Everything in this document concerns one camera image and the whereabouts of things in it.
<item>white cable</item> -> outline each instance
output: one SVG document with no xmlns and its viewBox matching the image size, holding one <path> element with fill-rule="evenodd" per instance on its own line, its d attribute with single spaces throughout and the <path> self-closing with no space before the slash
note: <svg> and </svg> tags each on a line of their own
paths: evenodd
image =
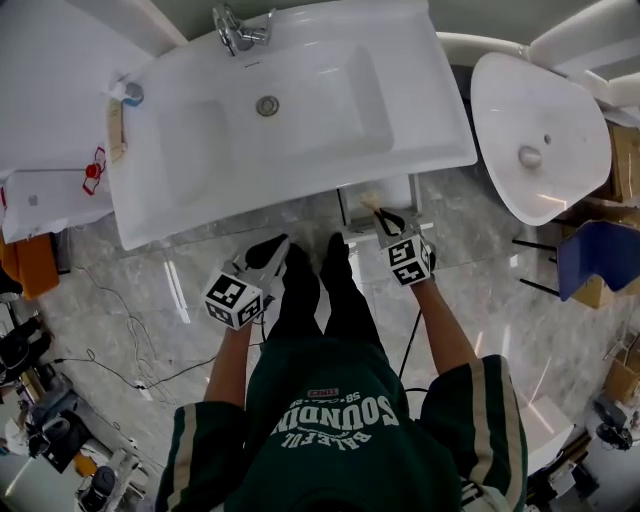
<svg viewBox="0 0 640 512">
<path fill-rule="evenodd" d="M 72 253 L 71 253 L 71 233 L 70 232 L 67 232 L 67 250 L 69 252 L 69 260 L 71 260 Z M 125 311 L 127 312 L 126 325 L 127 325 L 127 330 L 129 331 L 129 334 L 131 335 L 131 339 L 133 340 L 134 359 L 135 359 L 135 362 L 136 362 L 136 368 L 138 369 L 138 376 L 139 376 L 140 379 L 145 381 L 145 384 L 146 384 L 147 387 L 149 387 L 154 382 L 158 382 L 160 380 L 160 378 L 157 376 L 153 366 L 149 363 L 149 361 L 147 361 L 146 359 L 140 357 L 140 355 L 139 355 L 139 344 L 140 343 L 139 343 L 139 339 L 138 339 L 138 333 L 136 332 L 135 323 L 137 323 L 142 328 L 142 331 L 144 332 L 145 338 L 147 340 L 147 344 L 149 345 L 149 348 L 151 349 L 151 353 L 153 354 L 153 358 L 156 361 L 158 360 L 158 356 L 157 356 L 156 351 L 155 351 L 155 349 L 153 347 L 153 344 L 151 343 L 151 337 L 149 336 L 149 331 L 147 330 L 146 326 L 142 323 L 141 320 L 139 320 L 138 318 L 136 318 L 135 316 L 133 316 L 131 314 L 131 310 L 127 306 L 127 303 L 124 301 L 122 296 L 116 290 L 113 290 L 111 288 L 107 288 L 105 286 L 100 286 L 96 282 L 96 280 L 94 279 L 94 277 L 91 274 L 91 272 L 89 272 L 89 270 L 87 270 L 86 268 L 78 267 L 77 265 L 74 265 L 74 264 L 71 264 L 71 266 L 73 268 L 75 268 L 75 269 L 83 270 L 87 274 L 87 276 L 89 277 L 89 279 L 91 280 L 91 282 L 94 284 L 94 286 L 96 288 L 98 288 L 99 290 L 104 290 L 104 291 L 112 293 L 122 303 L 122 307 L 124 307 Z M 143 368 L 142 367 L 142 363 L 146 364 L 151 371 L 148 371 L 147 369 Z M 153 389 L 156 389 L 158 391 L 158 393 L 162 396 L 162 399 L 158 400 L 158 401 L 161 404 L 163 404 L 163 407 L 165 407 L 165 408 L 167 406 L 168 407 L 175 407 L 176 405 L 178 405 L 178 402 L 176 401 L 175 397 L 171 394 L 171 392 L 167 389 L 167 387 L 164 384 L 161 384 L 159 386 L 154 386 Z"/>
</svg>

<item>green t-shirt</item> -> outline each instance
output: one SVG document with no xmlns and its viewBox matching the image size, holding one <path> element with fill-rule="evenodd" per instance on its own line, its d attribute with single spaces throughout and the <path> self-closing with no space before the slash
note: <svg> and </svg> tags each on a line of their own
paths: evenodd
<svg viewBox="0 0 640 512">
<path fill-rule="evenodd" d="M 246 411 L 219 402 L 178 409 L 156 510 L 454 511 L 480 494 L 495 510 L 521 510 L 525 469 L 501 357 L 436 379 L 414 422 L 376 347 L 272 340 Z"/>
</svg>

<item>black cable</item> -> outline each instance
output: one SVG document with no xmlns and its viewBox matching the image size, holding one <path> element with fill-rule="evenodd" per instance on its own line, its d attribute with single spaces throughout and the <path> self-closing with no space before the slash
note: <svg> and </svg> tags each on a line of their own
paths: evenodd
<svg viewBox="0 0 640 512">
<path fill-rule="evenodd" d="M 262 343 L 251 343 L 249 346 L 250 347 L 254 347 L 256 345 L 262 345 Z M 211 361 L 215 360 L 216 357 L 218 357 L 218 354 L 216 354 L 211 359 L 208 359 L 207 361 L 204 361 L 202 363 L 194 364 L 193 366 L 189 366 L 188 368 L 185 368 L 184 370 L 176 373 L 175 375 L 172 375 L 171 377 L 167 377 L 165 379 L 160 379 L 158 382 L 155 382 L 155 383 L 153 383 L 153 384 L 151 384 L 149 386 L 139 386 L 138 384 L 131 384 L 131 382 L 129 382 L 127 379 L 125 379 L 122 375 L 120 375 L 115 370 L 112 370 L 108 366 L 105 366 L 104 364 L 96 361 L 96 355 L 93 352 L 93 350 L 91 350 L 90 348 L 87 349 L 87 355 L 89 356 L 89 359 L 78 359 L 78 358 L 73 358 L 73 357 L 61 357 L 59 359 L 54 359 L 53 363 L 54 364 L 59 364 L 59 363 L 65 362 L 65 361 L 79 361 L 79 362 L 83 362 L 83 363 L 95 363 L 98 366 L 100 366 L 101 368 L 104 368 L 105 370 L 107 370 L 108 372 L 113 373 L 116 377 L 118 377 L 120 380 L 122 380 L 122 382 L 124 382 L 130 388 L 139 389 L 141 391 L 146 391 L 146 390 L 149 390 L 151 388 L 155 388 L 156 386 L 162 384 L 163 382 L 167 382 L 167 381 L 170 381 L 172 379 L 175 379 L 179 375 L 182 375 L 183 373 L 187 373 L 188 371 L 193 370 L 194 368 L 198 368 L 200 366 L 204 366 L 205 364 L 209 364 Z"/>
<path fill-rule="evenodd" d="M 264 324 L 267 322 L 266 319 L 264 318 L 264 314 L 266 313 L 266 310 L 262 311 L 262 313 L 260 313 L 260 320 L 258 322 L 256 322 L 255 320 L 253 321 L 253 325 L 259 325 L 260 326 L 260 334 L 262 335 L 262 343 L 266 343 L 267 341 L 267 337 L 264 334 Z"/>
<path fill-rule="evenodd" d="M 400 373 L 398 377 L 402 380 L 402 374 L 404 373 L 404 367 L 407 364 L 407 358 L 409 357 L 409 351 L 411 350 L 411 345 L 413 345 L 413 339 L 416 337 L 416 331 L 418 330 L 418 324 L 420 323 L 420 311 L 418 311 L 418 315 L 416 316 L 416 321 L 413 324 L 413 330 L 411 331 L 411 337 L 409 338 L 409 344 L 407 345 L 407 350 L 404 353 L 404 358 L 402 359 L 402 365 L 400 366 Z"/>
</svg>

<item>white sink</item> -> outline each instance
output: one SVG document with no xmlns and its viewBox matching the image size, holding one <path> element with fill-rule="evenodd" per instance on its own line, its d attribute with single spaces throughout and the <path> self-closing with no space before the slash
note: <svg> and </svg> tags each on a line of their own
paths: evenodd
<svg viewBox="0 0 640 512">
<path fill-rule="evenodd" d="M 549 222 L 609 176 L 607 125 L 581 86 L 523 60 L 489 53 L 473 71 L 471 105 L 489 175 L 522 222 Z M 522 148 L 537 157 L 527 163 Z"/>
<path fill-rule="evenodd" d="M 109 167 L 126 249 L 349 183 L 476 161 L 426 2 L 287 9 L 272 34 L 230 57 L 213 32 L 131 77 L 145 99 L 125 107 L 128 150 Z M 263 117 L 256 104 L 269 96 L 278 110 Z"/>
</svg>

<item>blue chair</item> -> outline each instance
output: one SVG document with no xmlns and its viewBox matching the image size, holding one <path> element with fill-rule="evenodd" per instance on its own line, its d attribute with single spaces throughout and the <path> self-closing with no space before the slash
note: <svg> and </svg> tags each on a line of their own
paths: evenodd
<svg viewBox="0 0 640 512">
<path fill-rule="evenodd" d="M 520 282 L 566 301 L 592 276 L 604 279 L 618 292 L 640 277 L 640 231 L 606 220 L 588 221 L 576 229 L 558 247 L 523 240 L 514 244 L 555 253 L 558 290 L 527 279 Z"/>
</svg>

